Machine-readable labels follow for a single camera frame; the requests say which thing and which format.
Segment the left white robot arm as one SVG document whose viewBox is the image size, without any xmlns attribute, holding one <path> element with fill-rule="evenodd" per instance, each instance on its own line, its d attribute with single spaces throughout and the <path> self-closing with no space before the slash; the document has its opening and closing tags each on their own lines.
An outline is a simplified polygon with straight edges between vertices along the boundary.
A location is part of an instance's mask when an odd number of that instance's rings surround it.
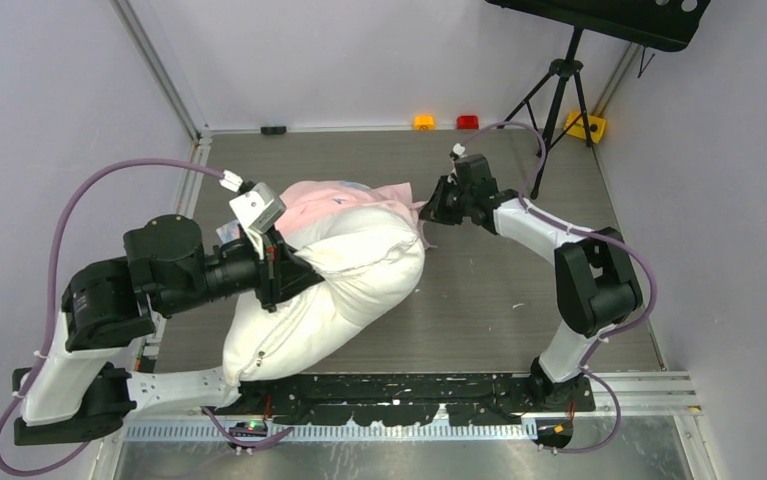
<svg viewBox="0 0 767 480">
<path fill-rule="evenodd" d="M 275 230 L 266 234 L 263 252 L 243 239 L 206 252 L 195 221 L 163 215 L 127 232 L 123 242 L 123 256 L 72 277 L 39 374 L 14 373 L 14 384 L 28 387 L 14 422 L 16 445 L 88 442 L 149 414 L 229 405 L 257 412 L 266 389 L 252 377 L 231 380 L 219 368 L 138 373 L 112 360 L 155 332 L 155 315 L 171 317 L 241 293 L 253 294 L 256 312 L 272 313 L 321 282 Z"/>
</svg>

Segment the white pillow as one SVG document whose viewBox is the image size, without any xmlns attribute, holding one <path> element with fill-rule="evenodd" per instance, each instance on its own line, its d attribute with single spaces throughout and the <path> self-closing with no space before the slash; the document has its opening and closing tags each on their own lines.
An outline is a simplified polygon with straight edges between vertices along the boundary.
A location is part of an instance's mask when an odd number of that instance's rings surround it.
<svg viewBox="0 0 767 480">
<path fill-rule="evenodd" d="M 309 369 L 412 294 L 425 264 L 418 228 L 383 207 L 327 215 L 287 242 L 323 280 L 273 313 L 252 292 L 238 296 L 222 352 L 229 384 Z"/>
</svg>

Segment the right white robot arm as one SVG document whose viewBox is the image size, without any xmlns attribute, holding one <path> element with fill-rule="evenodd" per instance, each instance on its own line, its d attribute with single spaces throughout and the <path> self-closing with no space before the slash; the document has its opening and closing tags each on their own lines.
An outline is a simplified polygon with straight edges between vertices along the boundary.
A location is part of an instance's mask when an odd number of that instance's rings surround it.
<svg viewBox="0 0 767 480">
<path fill-rule="evenodd" d="M 537 207 L 512 189 L 502 190 L 481 154 L 454 154 L 421 210 L 423 221 L 460 225 L 470 220 L 513 240 L 554 268 L 561 323 L 536 357 L 525 383 L 529 402 L 555 410 L 581 378 L 594 345 L 642 304 L 643 295 L 619 230 L 593 230 Z"/>
</svg>

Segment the pink pillowcase with blue print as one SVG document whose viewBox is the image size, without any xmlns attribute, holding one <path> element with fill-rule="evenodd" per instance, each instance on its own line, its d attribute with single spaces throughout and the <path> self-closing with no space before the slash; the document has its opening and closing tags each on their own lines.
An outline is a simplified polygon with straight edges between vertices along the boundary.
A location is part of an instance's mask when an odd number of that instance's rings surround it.
<svg viewBox="0 0 767 480">
<path fill-rule="evenodd" d="M 315 223 L 326 218 L 334 219 L 343 211 L 358 213 L 361 227 L 381 225 L 382 218 L 371 218 L 365 214 L 369 208 L 385 209 L 403 218 L 416 236 L 415 249 L 420 253 L 427 250 L 418 219 L 418 211 L 423 204 L 413 200 L 409 183 L 372 189 L 345 181 L 302 181 L 291 185 L 279 196 L 286 211 L 274 227 L 296 250 L 304 250 L 320 242 L 323 232 Z"/>
</svg>

